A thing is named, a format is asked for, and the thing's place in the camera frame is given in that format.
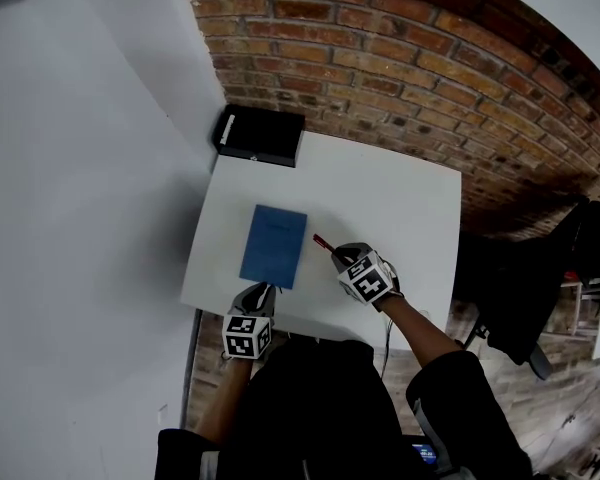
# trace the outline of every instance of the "blue book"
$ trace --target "blue book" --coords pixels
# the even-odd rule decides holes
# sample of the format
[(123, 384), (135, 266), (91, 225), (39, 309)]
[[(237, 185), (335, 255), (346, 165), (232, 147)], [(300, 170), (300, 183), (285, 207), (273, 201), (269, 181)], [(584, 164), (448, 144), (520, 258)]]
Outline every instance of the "blue book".
[(292, 289), (306, 227), (304, 213), (257, 205), (240, 277)]

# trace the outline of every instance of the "wrist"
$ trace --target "wrist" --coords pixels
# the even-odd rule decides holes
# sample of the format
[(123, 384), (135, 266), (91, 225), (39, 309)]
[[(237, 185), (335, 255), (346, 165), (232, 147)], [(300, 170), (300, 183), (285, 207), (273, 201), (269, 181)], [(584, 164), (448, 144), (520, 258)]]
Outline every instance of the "wrist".
[(387, 311), (391, 311), (393, 308), (399, 308), (404, 305), (408, 306), (409, 304), (404, 298), (404, 295), (402, 295), (400, 292), (388, 293), (373, 303), (373, 306), (376, 308), (376, 310), (383, 313), (387, 313)]

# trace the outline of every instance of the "black box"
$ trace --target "black box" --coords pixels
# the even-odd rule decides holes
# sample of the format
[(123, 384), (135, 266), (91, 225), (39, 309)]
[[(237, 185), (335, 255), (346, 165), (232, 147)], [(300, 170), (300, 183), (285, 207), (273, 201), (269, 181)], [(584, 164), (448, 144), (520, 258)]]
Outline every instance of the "black box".
[(304, 116), (227, 105), (213, 132), (218, 153), (295, 167)]

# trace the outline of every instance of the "person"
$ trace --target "person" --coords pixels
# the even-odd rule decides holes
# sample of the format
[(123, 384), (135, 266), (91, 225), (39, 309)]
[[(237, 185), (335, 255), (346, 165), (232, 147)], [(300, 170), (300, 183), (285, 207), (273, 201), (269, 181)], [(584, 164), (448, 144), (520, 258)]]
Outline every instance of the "person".
[(402, 436), (370, 346), (292, 337), (253, 379), (251, 360), (230, 360), (195, 432), (160, 432), (156, 480), (532, 478), (477, 357), (397, 287), (374, 306), (422, 367), (406, 397), (434, 466)]

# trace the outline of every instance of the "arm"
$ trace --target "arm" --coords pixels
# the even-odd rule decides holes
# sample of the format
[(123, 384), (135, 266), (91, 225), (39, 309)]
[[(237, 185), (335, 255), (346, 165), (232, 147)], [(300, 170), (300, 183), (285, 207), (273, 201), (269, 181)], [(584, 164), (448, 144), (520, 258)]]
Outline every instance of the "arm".
[(195, 428), (195, 433), (222, 446), (233, 426), (240, 399), (251, 379), (251, 359), (232, 359), (209, 407)]
[(507, 478), (531, 478), (529, 458), (509, 429), (477, 358), (461, 352), (402, 297), (381, 299), (377, 308), (402, 331), (423, 367), (407, 389), (407, 400), (438, 453), (445, 449), (452, 464), (468, 468), (478, 480), (494, 478), (503, 464), (511, 473)]
[(387, 297), (380, 300), (377, 306), (393, 320), (407, 338), (411, 350), (423, 368), (444, 354), (461, 350), (455, 341), (413, 309), (402, 297)]

